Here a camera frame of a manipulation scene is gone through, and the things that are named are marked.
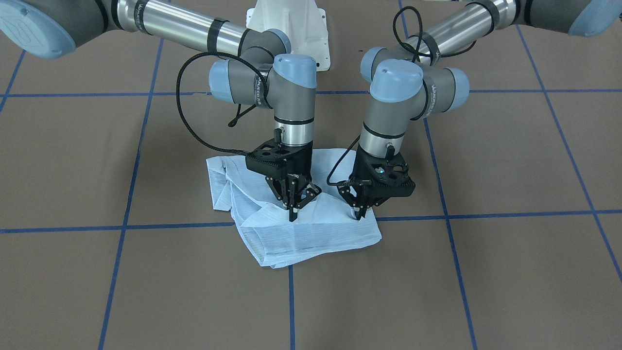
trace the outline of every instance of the white plastic object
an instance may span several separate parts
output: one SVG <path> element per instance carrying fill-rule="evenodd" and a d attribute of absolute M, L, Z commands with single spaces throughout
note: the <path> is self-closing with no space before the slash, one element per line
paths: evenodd
<path fill-rule="evenodd" d="M 292 54 L 313 57 L 318 71 L 330 68 L 326 11 L 315 0 L 258 0 L 246 11 L 246 27 L 258 32 L 279 29 L 292 42 Z"/>

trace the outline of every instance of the black cable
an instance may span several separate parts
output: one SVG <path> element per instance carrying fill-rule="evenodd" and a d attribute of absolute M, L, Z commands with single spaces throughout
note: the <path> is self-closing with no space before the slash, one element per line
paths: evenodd
<path fill-rule="evenodd" d="M 339 160 L 337 161 L 337 163 L 335 163 L 335 166 L 333 167 L 333 169 L 330 171 L 330 173 L 328 173 L 328 176 L 326 177 L 326 184 L 329 186 L 340 186 L 340 185 L 344 185 L 344 186 L 349 186 L 352 183 L 350 181 L 339 181 L 339 182 L 330 182 L 330 178 L 333 177 L 333 174 L 335 173 L 335 170 L 337 170 L 337 167 L 339 166 L 339 164 L 341 163 L 341 161 L 343 161 L 343 158 L 346 157 L 346 155 L 348 154 L 348 152 L 350 152 L 350 150 L 352 149 L 352 147 L 354 147 L 354 145 L 358 142 L 358 140 L 361 138 L 361 135 L 358 135 L 356 137 L 356 139 L 354 141 L 352 141 L 352 144 L 349 145 L 349 147 L 346 149 L 346 151 L 341 155 L 341 157 L 339 158 Z"/>
<path fill-rule="evenodd" d="M 201 137 L 199 137 L 197 135 L 196 132 L 194 132 L 194 130 L 192 130 L 192 127 L 190 127 L 190 125 L 188 124 L 188 121 L 186 120 L 186 117 L 183 115 L 182 101 L 181 101 L 181 97 L 180 97 L 180 88 L 181 88 L 181 84 L 182 84 L 183 73 L 186 70 L 186 68 L 192 62 L 194 62 L 195 60 L 197 60 L 197 59 L 199 59 L 201 57 L 206 57 L 206 56 L 218 56 L 218 58 L 221 58 L 221 59 L 223 57 L 227 57 L 229 59 L 237 60 L 238 62 L 244 64 L 247 67 L 249 67 L 259 77 L 259 79 L 261 81 L 261 84 L 264 87 L 264 99 L 267 98 L 267 94 L 268 94 L 266 79 L 263 77 L 263 75 L 261 75 L 261 72 L 257 68 L 253 67 L 253 65 L 251 65 L 247 61 L 239 58 L 238 56 L 227 54 L 225 52 L 201 52 L 200 54 L 196 54 L 196 55 L 192 56 L 191 58 L 189 58 L 186 62 L 184 62 L 184 64 L 182 65 L 182 68 L 179 70 L 179 74 L 177 75 L 177 84 L 175 86 L 175 99 L 177 101 L 177 111 L 179 112 L 179 117 L 181 117 L 183 124 L 186 126 L 186 129 L 188 129 L 190 134 L 192 136 L 194 136 L 194 138 L 197 139 L 197 141 L 199 141 L 202 145 L 206 146 L 207 148 L 213 149 L 214 151 L 223 152 L 223 153 L 240 154 L 240 155 L 245 156 L 245 155 L 248 154 L 247 151 L 242 151 L 240 149 L 219 148 L 219 147 L 212 146 L 211 144 L 205 142 L 203 139 L 201 139 Z M 256 107 L 256 105 L 253 105 L 250 108 L 248 108 L 246 111 L 242 112 L 242 114 L 240 114 L 239 113 L 239 111 L 241 109 L 241 105 L 240 105 L 238 107 L 238 113 L 236 115 L 236 118 L 234 120 L 232 120 L 229 124 L 230 125 L 231 124 L 235 125 L 235 123 L 237 123 L 237 121 L 238 121 L 238 119 L 240 117 L 242 117 L 243 115 L 247 114 L 249 111 L 251 111 L 255 107 Z"/>
<path fill-rule="evenodd" d="M 397 34 L 397 19 L 399 18 L 399 16 L 404 13 L 406 10 L 411 10 L 415 13 L 415 15 L 417 16 L 417 22 L 419 23 L 419 33 L 417 35 L 411 35 L 409 36 L 409 39 L 411 37 L 417 37 L 417 46 L 413 47 L 412 45 L 410 45 L 407 42 L 402 41 L 402 39 L 399 37 L 399 35 Z M 413 54 L 412 57 L 412 62 L 421 62 L 421 59 L 419 58 L 419 56 L 422 57 L 428 57 L 428 58 L 432 58 L 431 54 L 425 54 L 423 52 L 420 52 L 419 49 L 421 47 L 421 42 L 423 41 L 421 39 L 421 33 L 423 33 L 424 31 L 424 25 L 421 19 L 421 13 L 419 13 L 419 10 L 417 10 L 416 8 L 412 7 L 412 6 L 406 6 L 403 7 L 401 10 L 399 10 L 397 12 L 397 14 L 395 15 L 395 17 L 393 17 L 393 36 L 395 37 L 395 39 L 397 40 L 397 42 L 399 43 L 399 45 L 406 51 L 410 52 Z M 474 41 L 469 47 L 467 47 L 465 50 L 459 51 L 459 52 L 454 52 L 452 54 L 447 54 L 447 55 L 443 55 L 441 54 L 440 58 L 446 59 L 448 57 L 454 57 L 454 56 L 458 56 L 458 55 L 462 55 L 465 52 L 468 52 L 469 50 L 471 50 L 473 48 L 473 46 L 475 46 L 475 43 L 477 42 Z"/>

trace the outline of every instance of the cloth fold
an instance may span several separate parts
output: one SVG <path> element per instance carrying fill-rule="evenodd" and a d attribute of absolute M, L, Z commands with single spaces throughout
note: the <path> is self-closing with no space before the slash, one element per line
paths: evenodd
<path fill-rule="evenodd" d="M 322 193 L 289 222 L 288 211 L 277 201 L 264 176 L 246 169 L 244 156 L 207 160 L 214 209 L 231 211 L 242 240 L 260 266 L 286 267 L 324 253 L 357 249 L 382 238 L 372 210 L 357 221 L 337 188 L 326 176 L 344 149 L 314 149 L 311 176 Z M 355 153 L 350 151 L 333 175 L 346 179 Z"/>

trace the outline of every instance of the folded fabric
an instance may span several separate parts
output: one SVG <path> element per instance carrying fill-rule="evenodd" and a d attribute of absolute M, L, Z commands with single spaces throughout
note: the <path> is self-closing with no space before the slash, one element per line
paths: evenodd
<path fill-rule="evenodd" d="M 324 253 L 357 249 L 382 238 L 373 211 L 354 218 L 352 208 L 326 176 L 344 149 L 314 149 L 311 176 L 322 193 L 289 222 L 288 211 L 272 194 L 264 176 L 246 169 L 243 156 L 207 160 L 216 210 L 231 211 L 242 240 L 260 266 L 280 268 Z M 350 151 L 333 175 L 347 179 L 355 153 Z"/>

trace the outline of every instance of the blue cap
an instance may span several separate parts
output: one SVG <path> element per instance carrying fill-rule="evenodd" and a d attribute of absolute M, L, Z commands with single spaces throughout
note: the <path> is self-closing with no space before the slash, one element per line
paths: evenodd
<path fill-rule="evenodd" d="M 215 98 L 233 103 L 229 85 L 229 60 L 216 61 L 210 69 L 210 90 Z"/>
<path fill-rule="evenodd" d="M 468 94 L 471 90 L 467 75 L 457 68 L 446 68 L 453 74 L 453 79 L 456 82 L 456 93 L 453 96 L 452 105 L 448 110 L 454 110 L 465 104 Z"/>
<path fill-rule="evenodd" d="M 381 102 L 402 102 L 416 95 L 423 85 L 421 67 L 409 61 L 389 59 L 376 68 L 369 93 Z"/>
<path fill-rule="evenodd" d="M 371 67 L 374 65 L 374 60 L 376 60 L 376 56 L 381 50 L 384 50 L 384 47 L 372 47 L 365 52 L 365 55 L 361 60 L 361 75 L 363 76 L 363 79 L 367 80 L 368 83 L 371 83 L 371 77 L 373 76 Z"/>
<path fill-rule="evenodd" d="M 285 52 L 287 52 L 288 54 L 292 52 L 292 42 L 289 41 L 287 34 L 276 28 L 268 29 L 267 32 L 273 32 L 278 35 L 281 41 L 283 41 L 283 46 L 285 46 Z"/>
<path fill-rule="evenodd" d="M 274 58 L 274 71 L 290 82 L 305 88 L 317 87 L 317 66 L 307 55 L 282 54 Z"/>
<path fill-rule="evenodd" d="M 622 1 L 592 0 L 570 26 L 569 35 L 593 37 L 605 31 L 622 13 Z"/>
<path fill-rule="evenodd" d="M 19 47 L 44 59 L 57 59 L 76 49 L 60 24 L 22 1 L 0 0 L 0 29 Z"/>

